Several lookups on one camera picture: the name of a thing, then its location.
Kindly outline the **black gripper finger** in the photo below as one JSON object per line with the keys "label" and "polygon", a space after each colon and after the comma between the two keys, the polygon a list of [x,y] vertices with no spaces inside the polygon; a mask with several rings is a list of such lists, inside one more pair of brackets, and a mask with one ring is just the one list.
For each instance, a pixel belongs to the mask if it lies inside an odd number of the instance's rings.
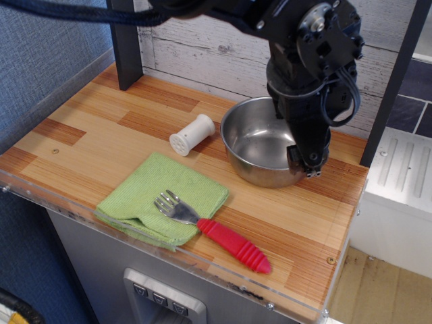
{"label": "black gripper finger", "polygon": [[322,174],[322,168],[329,158],[329,145],[324,146],[323,152],[318,154],[311,152],[308,155],[309,161],[302,156],[298,146],[290,145],[286,149],[288,165],[294,173],[302,172],[306,178],[319,177]]}
{"label": "black gripper finger", "polygon": [[272,97],[277,119],[286,118],[286,100],[284,97]]}

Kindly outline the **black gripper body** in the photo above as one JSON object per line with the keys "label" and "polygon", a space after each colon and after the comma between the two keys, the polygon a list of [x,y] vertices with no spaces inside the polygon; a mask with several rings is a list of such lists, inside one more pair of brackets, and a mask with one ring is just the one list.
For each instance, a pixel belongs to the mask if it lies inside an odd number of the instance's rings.
{"label": "black gripper body", "polygon": [[329,145],[331,127],[341,127],[354,117],[354,77],[332,76],[295,89],[281,76],[267,78],[271,97],[284,97],[286,118],[302,156],[321,154]]}

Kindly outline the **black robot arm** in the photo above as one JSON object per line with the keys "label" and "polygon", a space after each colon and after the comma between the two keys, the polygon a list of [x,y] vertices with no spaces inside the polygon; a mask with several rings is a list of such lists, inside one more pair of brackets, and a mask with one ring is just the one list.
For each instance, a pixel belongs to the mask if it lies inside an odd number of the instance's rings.
{"label": "black robot arm", "polygon": [[319,176],[330,129],[347,124],[361,103],[356,61],[365,42],[356,8],[348,1],[152,1],[151,7],[171,18],[206,15],[268,41],[267,90],[294,137],[288,165]]}

